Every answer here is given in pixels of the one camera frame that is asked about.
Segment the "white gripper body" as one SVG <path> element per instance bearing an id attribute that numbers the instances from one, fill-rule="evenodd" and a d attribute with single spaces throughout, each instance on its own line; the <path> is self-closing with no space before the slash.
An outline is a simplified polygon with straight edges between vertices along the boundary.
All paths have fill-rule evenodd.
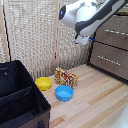
<path id="1" fill-rule="evenodd" d="M 81 36 L 79 34 L 77 34 L 75 36 L 75 43 L 76 44 L 81 43 L 82 45 L 86 45 L 88 41 L 89 41 L 89 36 Z"/>

